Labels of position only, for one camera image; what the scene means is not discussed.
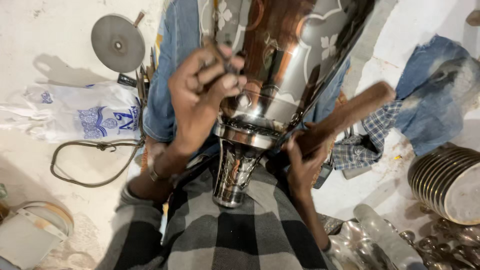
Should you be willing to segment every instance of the metal plate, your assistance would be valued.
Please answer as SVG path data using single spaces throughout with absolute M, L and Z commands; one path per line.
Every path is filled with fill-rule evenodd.
M 92 46 L 104 65 L 121 73 L 135 70 L 145 56 L 144 39 L 138 29 L 117 15 L 104 16 L 95 23 Z

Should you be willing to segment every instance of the person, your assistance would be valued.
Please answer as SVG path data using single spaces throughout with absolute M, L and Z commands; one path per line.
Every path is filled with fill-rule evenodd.
M 232 66 L 243 67 L 231 49 L 219 49 Z M 299 132 L 283 146 L 291 161 L 288 186 L 257 166 L 243 204 L 235 209 L 212 200 L 218 156 L 187 168 L 210 136 L 221 100 L 239 94 L 247 83 L 245 76 L 224 73 L 208 50 L 196 49 L 168 79 L 176 135 L 153 166 L 124 187 L 114 236 L 97 269 L 327 268 L 321 250 L 329 241 L 310 192 L 326 153 L 303 160 L 295 141 Z M 162 205 L 168 198 L 161 244 Z

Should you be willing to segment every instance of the dusty floor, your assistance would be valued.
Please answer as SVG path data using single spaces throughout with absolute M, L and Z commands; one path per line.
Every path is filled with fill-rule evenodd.
M 117 73 L 95 56 L 90 31 L 95 21 L 109 13 L 134 20 L 140 10 L 146 17 L 140 23 L 145 43 L 153 44 L 162 1 L 142 0 L 0 0 L 0 103 L 16 100 L 16 94 L 33 82 L 86 85 L 116 79 Z M 460 42 L 472 56 L 480 55 L 480 28 L 464 23 L 480 3 L 475 0 L 398 0 L 362 72 L 345 91 L 360 92 L 384 79 L 393 86 L 415 45 L 428 41 L 435 33 Z M 480 112 L 467 115 L 463 134 L 455 139 L 461 146 L 479 150 Z M 74 235 L 54 250 L 41 269 L 92 269 L 102 258 L 111 237 L 110 220 L 126 173 L 115 182 L 88 189 L 60 181 L 49 171 L 50 145 L 19 133 L 0 131 L 0 183 L 7 186 L 8 202 L 46 200 L 67 208 L 75 219 Z M 86 182 L 100 182 L 114 175 L 127 160 L 131 149 L 99 153 L 94 149 L 72 147 L 62 153 L 59 166 Z M 394 157 L 402 155 L 403 159 Z M 313 192 L 317 211 L 341 219 L 352 217 L 353 207 L 368 203 L 400 230 L 429 233 L 430 217 L 421 215 L 413 200 L 406 173 L 413 158 L 411 146 L 402 135 L 391 132 L 385 155 L 373 170 L 353 180 L 333 172 L 320 190 Z

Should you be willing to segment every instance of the plaid cloth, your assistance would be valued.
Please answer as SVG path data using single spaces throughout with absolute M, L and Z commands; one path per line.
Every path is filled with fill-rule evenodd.
M 208 169 L 202 166 L 191 174 L 194 180 L 182 181 L 170 198 L 163 245 L 161 206 L 124 189 L 113 221 L 114 237 L 97 269 L 327 268 L 288 189 L 265 168 L 258 166 L 252 173 L 243 205 L 228 209 L 212 201 L 218 159 Z
M 384 152 L 385 137 L 394 127 L 401 107 L 400 100 L 384 105 L 362 121 L 367 135 L 355 135 L 335 143 L 332 149 L 335 170 L 363 168 L 377 163 Z

